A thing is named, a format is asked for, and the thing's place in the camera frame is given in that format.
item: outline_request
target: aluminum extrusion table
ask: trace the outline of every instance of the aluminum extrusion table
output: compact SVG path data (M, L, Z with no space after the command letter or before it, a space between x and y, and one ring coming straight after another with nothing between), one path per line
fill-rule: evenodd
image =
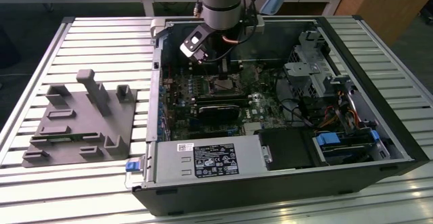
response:
M131 157L146 152L152 45L150 17L64 19L0 133L0 222L405 223L432 221L433 163L358 193L180 216L155 217L124 186L125 161L23 168L23 153L48 100L48 86L92 68L107 90L137 89ZM397 116L433 158L433 96L363 21L327 18ZM338 57L331 56L342 74Z

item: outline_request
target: copper pipe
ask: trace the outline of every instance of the copper pipe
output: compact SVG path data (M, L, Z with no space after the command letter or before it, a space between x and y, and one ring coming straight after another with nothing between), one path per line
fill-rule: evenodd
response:
M224 35L222 37L223 37L223 41L226 43L230 43L230 44L234 44L234 45L239 44L239 41L238 40L231 40Z

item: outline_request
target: power supply label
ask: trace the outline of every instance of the power supply label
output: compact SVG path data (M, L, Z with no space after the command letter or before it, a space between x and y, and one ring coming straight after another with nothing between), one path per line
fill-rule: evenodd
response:
M234 144L194 147L194 170L198 178L239 174Z

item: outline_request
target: barcode sticker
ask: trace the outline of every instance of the barcode sticker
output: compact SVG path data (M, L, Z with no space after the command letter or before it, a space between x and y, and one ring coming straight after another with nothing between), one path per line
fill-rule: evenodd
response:
M190 151L192 151L192 148L194 148L194 143L178 144L179 152L190 152Z

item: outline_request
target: circuit board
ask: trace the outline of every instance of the circuit board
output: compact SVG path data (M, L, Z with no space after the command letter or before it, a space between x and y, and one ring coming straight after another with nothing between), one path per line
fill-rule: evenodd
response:
M254 62L244 63L243 70L226 80L180 70L166 84L171 140L240 136L258 129L286 127L271 72ZM212 107L231 107L238 115L230 114L232 120L226 122L203 123L198 114L202 108Z

